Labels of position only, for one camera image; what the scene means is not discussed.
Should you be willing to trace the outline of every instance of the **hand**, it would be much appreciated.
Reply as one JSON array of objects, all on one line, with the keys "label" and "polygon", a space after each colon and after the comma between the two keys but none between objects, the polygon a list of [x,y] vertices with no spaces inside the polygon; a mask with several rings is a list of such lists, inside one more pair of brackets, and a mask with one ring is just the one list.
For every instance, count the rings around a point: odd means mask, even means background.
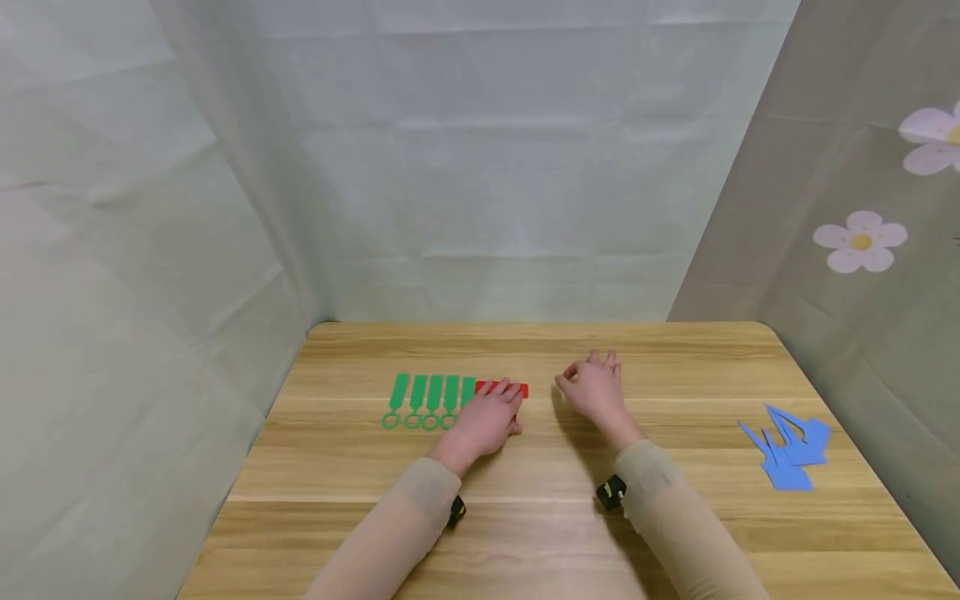
[{"label": "hand", "polygon": [[523,431],[514,420],[522,400],[520,384],[511,384],[509,377],[495,387],[488,381],[461,411],[457,423],[427,452],[427,458],[440,461],[463,479],[478,458],[493,454],[508,437]]},{"label": "hand", "polygon": [[614,452],[646,437],[623,402],[616,350],[608,352],[605,361],[591,350],[587,360],[576,361],[554,381],[573,410],[593,421]]}]

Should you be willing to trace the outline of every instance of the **flower print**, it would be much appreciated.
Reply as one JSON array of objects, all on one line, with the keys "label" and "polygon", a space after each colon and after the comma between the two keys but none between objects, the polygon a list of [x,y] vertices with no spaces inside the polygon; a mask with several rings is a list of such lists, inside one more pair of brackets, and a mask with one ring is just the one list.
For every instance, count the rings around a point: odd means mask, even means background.
[{"label": "flower print", "polygon": [[940,173],[951,164],[960,171],[960,103],[953,114],[938,108],[921,108],[900,124],[903,139],[923,144],[903,160],[914,175]]},{"label": "flower print", "polygon": [[894,264],[894,254],[887,249],[906,241],[906,228],[899,223],[883,223],[873,211],[858,210],[847,218],[845,228],[818,227],[813,241],[834,249],[827,257],[827,265],[837,273],[853,273],[860,267],[880,273]]}]

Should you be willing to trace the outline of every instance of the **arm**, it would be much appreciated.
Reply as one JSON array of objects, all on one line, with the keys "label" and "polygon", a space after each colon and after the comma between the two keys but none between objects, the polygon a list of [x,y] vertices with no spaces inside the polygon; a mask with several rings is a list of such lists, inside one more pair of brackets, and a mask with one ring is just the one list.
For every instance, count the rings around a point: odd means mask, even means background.
[{"label": "arm", "polygon": [[708,504],[626,409],[616,352],[596,351],[556,377],[574,410],[600,429],[627,484],[624,515],[650,545],[684,600],[769,598]]},{"label": "arm", "polygon": [[304,600],[388,600],[423,560],[450,518],[450,505],[474,461],[523,428],[513,421],[522,395],[509,379],[492,382],[449,431],[400,476],[324,565]]}]

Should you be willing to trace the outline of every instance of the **blue paper cutout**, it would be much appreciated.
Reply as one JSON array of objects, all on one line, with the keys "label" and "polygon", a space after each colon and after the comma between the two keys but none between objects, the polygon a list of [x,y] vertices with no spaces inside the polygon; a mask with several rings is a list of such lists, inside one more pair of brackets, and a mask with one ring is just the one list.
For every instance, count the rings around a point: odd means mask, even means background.
[{"label": "blue paper cutout", "polygon": [[[830,437],[830,426],[819,419],[803,420],[794,417],[776,406],[767,404],[767,413],[786,442],[784,451],[794,465],[825,465],[827,457],[824,450]],[[801,439],[788,423],[793,423],[804,432]]]},{"label": "blue paper cutout", "polygon": [[766,460],[764,460],[760,466],[766,471],[767,476],[770,477],[770,481],[774,484],[776,490],[785,492],[805,492],[813,490],[813,483],[811,483],[810,478],[806,476],[806,471],[804,471],[802,467],[793,464],[786,455],[784,447],[778,445],[772,439],[769,431],[766,429],[762,430],[765,439],[764,442],[751,431],[746,423],[741,421],[739,425],[744,432],[750,436],[750,439],[754,441],[756,447],[763,452]]}]

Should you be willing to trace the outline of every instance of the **yellow flower center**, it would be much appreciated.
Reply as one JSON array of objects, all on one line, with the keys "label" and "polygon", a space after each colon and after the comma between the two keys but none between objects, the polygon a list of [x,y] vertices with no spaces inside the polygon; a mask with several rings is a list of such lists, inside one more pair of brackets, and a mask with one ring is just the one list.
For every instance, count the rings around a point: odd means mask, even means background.
[{"label": "yellow flower center", "polygon": [[874,240],[866,233],[857,233],[850,238],[850,247],[861,252],[869,250],[873,244]]}]

